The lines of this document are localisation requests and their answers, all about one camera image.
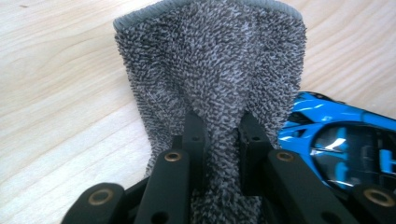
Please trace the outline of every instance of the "model car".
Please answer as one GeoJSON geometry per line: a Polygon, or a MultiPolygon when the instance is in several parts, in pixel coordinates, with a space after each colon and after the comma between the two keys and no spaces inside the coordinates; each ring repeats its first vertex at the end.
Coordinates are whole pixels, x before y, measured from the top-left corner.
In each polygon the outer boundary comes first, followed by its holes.
{"type": "Polygon", "coordinates": [[[278,139],[341,194],[360,183],[396,193],[395,119],[301,91],[278,139]]]}

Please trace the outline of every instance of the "gray towel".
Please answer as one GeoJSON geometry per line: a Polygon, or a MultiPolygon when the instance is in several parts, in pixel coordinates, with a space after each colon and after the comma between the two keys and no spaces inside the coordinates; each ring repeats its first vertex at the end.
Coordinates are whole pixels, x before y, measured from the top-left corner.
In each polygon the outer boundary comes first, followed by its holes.
{"type": "Polygon", "coordinates": [[[165,0],[114,22],[152,154],[181,135],[186,112],[205,122],[208,186],[195,192],[192,223],[258,223],[260,197],[242,195],[236,130],[246,111],[274,148],[303,70],[305,27],[275,1],[165,0]]]}

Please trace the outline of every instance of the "wood grain surface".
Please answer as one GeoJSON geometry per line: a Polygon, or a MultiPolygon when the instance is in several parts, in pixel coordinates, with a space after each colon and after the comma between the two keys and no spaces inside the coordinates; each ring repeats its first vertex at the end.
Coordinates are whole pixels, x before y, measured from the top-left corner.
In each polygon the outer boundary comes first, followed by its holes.
{"type": "MultiPolygon", "coordinates": [[[[112,22],[156,1],[0,3],[0,223],[59,223],[140,180],[149,141],[112,22]]],[[[396,119],[396,1],[284,1],[307,26],[302,90],[396,119]]]]}

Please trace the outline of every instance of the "black plastic part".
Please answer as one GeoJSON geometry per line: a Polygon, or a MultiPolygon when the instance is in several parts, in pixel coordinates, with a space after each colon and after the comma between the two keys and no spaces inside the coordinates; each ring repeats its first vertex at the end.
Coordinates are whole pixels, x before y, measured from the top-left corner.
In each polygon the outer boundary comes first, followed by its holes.
{"type": "Polygon", "coordinates": [[[396,195],[377,185],[353,187],[348,208],[360,223],[396,223],[396,195]]]}
{"type": "Polygon", "coordinates": [[[206,186],[205,155],[209,148],[209,137],[204,122],[194,112],[186,114],[182,149],[191,156],[191,189],[203,190],[206,186]]]}
{"type": "Polygon", "coordinates": [[[190,157],[183,150],[161,153],[148,180],[135,224],[189,223],[190,157]]]}
{"type": "Polygon", "coordinates": [[[272,150],[262,168],[290,223],[358,223],[298,154],[272,150]]]}
{"type": "Polygon", "coordinates": [[[142,201],[143,194],[146,190],[146,185],[149,182],[149,178],[145,178],[133,185],[132,187],[125,190],[125,202],[128,209],[128,223],[134,223],[134,219],[137,215],[139,204],[142,201]]]}
{"type": "Polygon", "coordinates": [[[122,186],[102,183],[85,190],[66,213],[63,224],[126,223],[122,186]]]}
{"type": "Polygon", "coordinates": [[[262,162],[273,147],[259,122],[245,114],[239,125],[241,190],[244,195],[263,195],[262,162]]]}

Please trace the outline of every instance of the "car window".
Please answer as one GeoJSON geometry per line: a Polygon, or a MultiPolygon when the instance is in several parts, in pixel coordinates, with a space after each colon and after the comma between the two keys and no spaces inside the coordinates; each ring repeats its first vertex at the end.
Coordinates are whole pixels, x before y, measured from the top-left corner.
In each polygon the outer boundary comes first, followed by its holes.
{"type": "Polygon", "coordinates": [[[378,183],[378,154],[374,129],[359,123],[325,126],[311,143],[318,172],[341,189],[362,182],[378,183]]]}
{"type": "Polygon", "coordinates": [[[385,174],[395,175],[396,173],[396,133],[381,132],[378,141],[380,152],[380,167],[385,174]]]}
{"type": "Polygon", "coordinates": [[[289,115],[288,122],[292,122],[294,125],[305,125],[314,123],[311,119],[309,119],[306,115],[301,112],[292,112],[289,115]]]}

